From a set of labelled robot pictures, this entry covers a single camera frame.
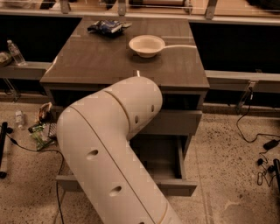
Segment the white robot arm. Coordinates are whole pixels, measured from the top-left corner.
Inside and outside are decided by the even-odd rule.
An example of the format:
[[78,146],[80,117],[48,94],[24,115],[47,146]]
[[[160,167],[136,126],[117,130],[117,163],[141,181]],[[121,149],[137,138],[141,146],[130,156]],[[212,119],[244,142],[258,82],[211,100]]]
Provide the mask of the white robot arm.
[[68,106],[57,121],[64,158],[104,224],[183,224],[130,139],[159,112],[158,85],[130,77]]

